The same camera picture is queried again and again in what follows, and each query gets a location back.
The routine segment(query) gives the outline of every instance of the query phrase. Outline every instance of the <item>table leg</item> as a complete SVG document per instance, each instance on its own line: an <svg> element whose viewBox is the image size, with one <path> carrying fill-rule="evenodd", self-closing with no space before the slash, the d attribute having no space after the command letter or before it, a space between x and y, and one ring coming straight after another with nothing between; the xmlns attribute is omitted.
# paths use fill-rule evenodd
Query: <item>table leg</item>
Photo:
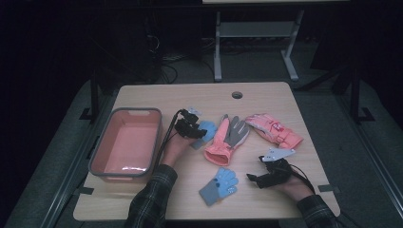
<svg viewBox="0 0 403 228"><path fill-rule="evenodd" d="M282 59L284 60L284 64L287 67L288 74L290 75L291 80L297 81L298 75L296 69L294 68L293 62L291 61L291 52L293 51L294 43L296 42L299 26L302 21L304 10L300 10L297 15L297 19L293 25L290 35L290 44L288 45L287 49L281 51Z"/></svg>

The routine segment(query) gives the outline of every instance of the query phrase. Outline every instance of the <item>flannel shirt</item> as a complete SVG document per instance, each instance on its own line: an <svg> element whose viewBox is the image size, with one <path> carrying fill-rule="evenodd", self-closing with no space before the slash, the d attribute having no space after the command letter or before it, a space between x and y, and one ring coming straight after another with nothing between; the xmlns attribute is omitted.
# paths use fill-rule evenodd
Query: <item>flannel shirt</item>
<svg viewBox="0 0 403 228"><path fill-rule="evenodd" d="M125 227L163 228L169 194L177 177L172 167L160 164L146 187L131 201ZM318 195L302 199L297 208L310 228L339 227L335 215Z"/></svg>
<svg viewBox="0 0 403 228"><path fill-rule="evenodd" d="M160 164L145 188L131 201L125 227L164 227L166 204L177 177L172 167Z"/></svg>

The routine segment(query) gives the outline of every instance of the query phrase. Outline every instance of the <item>blue glove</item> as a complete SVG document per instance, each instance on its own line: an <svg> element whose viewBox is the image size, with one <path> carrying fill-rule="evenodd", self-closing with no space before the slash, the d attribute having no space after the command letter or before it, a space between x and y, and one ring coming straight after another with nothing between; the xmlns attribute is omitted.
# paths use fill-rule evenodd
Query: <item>blue glove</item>
<svg viewBox="0 0 403 228"><path fill-rule="evenodd" d="M221 167L214 179L208 182L199 193L205 204L211 206L215 202L236 193L238 189L235 185L238 182L234 171Z"/></svg>
<svg viewBox="0 0 403 228"><path fill-rule="evenodd" d="M196 140L191 144L191 146L195 149L198 150L202 145L205 143L211 141L214 136L216 135L217 132L217 127L213 122L208 122L208 121L201 121L198 127L199 130L207 130L207 133L205 136L203 136L201 139Z"/></svg>

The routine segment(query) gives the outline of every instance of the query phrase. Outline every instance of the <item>person's left hand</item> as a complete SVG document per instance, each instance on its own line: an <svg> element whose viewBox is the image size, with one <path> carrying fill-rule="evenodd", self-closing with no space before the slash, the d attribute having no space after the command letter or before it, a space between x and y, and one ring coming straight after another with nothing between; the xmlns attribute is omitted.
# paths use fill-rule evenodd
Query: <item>person's left hand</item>
<svg viewBox="0 0 403 228"><path fill-rule="evenodd" d="M183 152L189 147L189 145L197 140L182 137L174 128L168 139L169 140L163 151L163 159L161 160L161 163L167 164L171 167L175 165L177 159L182 156Z"/></svg>

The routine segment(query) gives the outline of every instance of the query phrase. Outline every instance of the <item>plastic container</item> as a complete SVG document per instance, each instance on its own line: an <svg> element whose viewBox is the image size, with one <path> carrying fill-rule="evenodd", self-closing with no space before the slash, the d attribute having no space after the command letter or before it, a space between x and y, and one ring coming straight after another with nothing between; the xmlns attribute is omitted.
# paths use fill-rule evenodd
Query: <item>plastic container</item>
<svg viewBox="0 0 403 228"><path fill-rule="evenodd" d="M109 116L88 165L104 181L147 181L158 153L162 113L157 108L118 108Z"/></svg>

